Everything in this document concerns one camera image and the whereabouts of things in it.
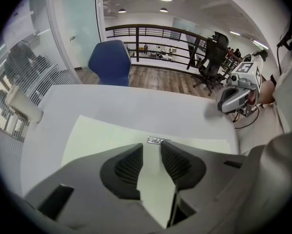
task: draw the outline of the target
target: chair backrest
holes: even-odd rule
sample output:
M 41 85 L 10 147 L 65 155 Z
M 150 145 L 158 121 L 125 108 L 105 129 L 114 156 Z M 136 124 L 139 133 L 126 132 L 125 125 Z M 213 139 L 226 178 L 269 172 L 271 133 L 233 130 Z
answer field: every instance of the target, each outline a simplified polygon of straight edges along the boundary
M 207 68 L 207 76 L 215 76 L 220 68 L 220 65 L 225 59 L 225 56 L 229 52 L 228 47 L 225 44 L 221 44 L 220 42 L 216 42 L 213 39 L 207 39 L 207 46 L 206 46 L 206 55 L 204 60 L 202 60 L 202 64 L 209 59 L 209 64 Z
M 88 61 L 88 67 L 99 78 L 99 84 L 128 86 L 130 55 L 120 40 L 98 43 Z

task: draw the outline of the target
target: black office chair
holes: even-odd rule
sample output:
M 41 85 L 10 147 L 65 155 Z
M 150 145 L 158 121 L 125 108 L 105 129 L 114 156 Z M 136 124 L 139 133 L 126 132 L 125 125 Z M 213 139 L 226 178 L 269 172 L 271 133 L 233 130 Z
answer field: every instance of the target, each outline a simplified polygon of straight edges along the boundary
M 198 64 L 200 75 L 198 75 L 197 78 L 207 86 L 207 89 L 209 90 L 208 96 L 211 96 L 214 86 L 216 84 L 220 84 L 223 80 L 222 75 L 218 74 L 218 71 L 229 51 L 228 44 L 228 38 L 218 32 L 215 32 L 215 37 L 213 39 L 207 39 L 206 55 L 205 58 Z M 205 67 L 204 63 L 207 60 L 209 60 L 209 63 L 207 67 Z M 199 84 L 201 83 L 197 83 L 193 85 L 193 87 L 195 88 Z

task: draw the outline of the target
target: metal railing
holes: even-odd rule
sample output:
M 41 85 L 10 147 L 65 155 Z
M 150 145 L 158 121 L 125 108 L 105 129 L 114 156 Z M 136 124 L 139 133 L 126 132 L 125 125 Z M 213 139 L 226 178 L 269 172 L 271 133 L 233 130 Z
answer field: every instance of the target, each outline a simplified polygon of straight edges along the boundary
M 106 28 L 106 32 L 108 35 L 107 38 L 135 37 L 135 41 L 123 42 L 127 45 L 130 56 L 136 58 L 137 62 L 140 61 L 140 58 L 160 59 L 186 65 L 186 69 L 188 70 L 190 67 L 198 68 L 199 62 L 205 57 L 204 53 L 206 52 L 207 39 L 186 30 L 151 24 L 126 24 L 108 27 Z M 162 44 L 145 40 L 140 41 L 140 37 L 169 39 L 176 41 L 176 44 Z M 144 49 L 144 44 L 163 46 L 166 50 L 157 47 L 155 49 Z M 181 50 L 183 53 L 184 51 L 188 51 L 188 55 L 180 55 L 177 53 L 178 50 Z M 240 59 L 233 53 L 229 53 L 222 65 L 225 75 L 229 74 L 239 63 Z

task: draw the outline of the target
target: desk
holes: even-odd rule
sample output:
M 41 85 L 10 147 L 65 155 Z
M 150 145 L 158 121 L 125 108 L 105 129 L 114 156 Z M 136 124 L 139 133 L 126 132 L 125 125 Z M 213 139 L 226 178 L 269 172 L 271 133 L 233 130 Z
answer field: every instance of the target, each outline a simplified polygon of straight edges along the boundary
M 231 119 L 208 98 L 142 88 L 106 85 L 54 85 L 39 107 L 39 124 L 30 123 L 21 156 L 23 194 L 57 171 L 80 115 L 162 135 L 224 139 L 238 154 Z

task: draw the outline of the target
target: railing post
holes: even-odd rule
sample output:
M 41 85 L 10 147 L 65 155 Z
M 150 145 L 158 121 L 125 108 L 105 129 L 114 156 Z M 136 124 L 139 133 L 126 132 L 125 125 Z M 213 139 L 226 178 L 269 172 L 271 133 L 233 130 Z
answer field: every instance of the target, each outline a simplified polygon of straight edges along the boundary
M 139 52 L 139 32 L 140 32 L 140 28 L 136 27 L 136 61 L 139 62 L 140 61 L 140 52 Z
M 191 53 L 190 55 L 190 60 L 189 60 L 189 63 L 187 65 L 187 68 L 186 69 L 189 69 L 190 68 L 190 64 L 193 60 L 195 60 L 195 54 L 197 52 L 197 49 L 198 49 L 198 46 L 199 46 L 199 40 L 198 38 L 196 38 L 196 41 L 194 43 L 194 50 L 193 50 L 193 53 Z

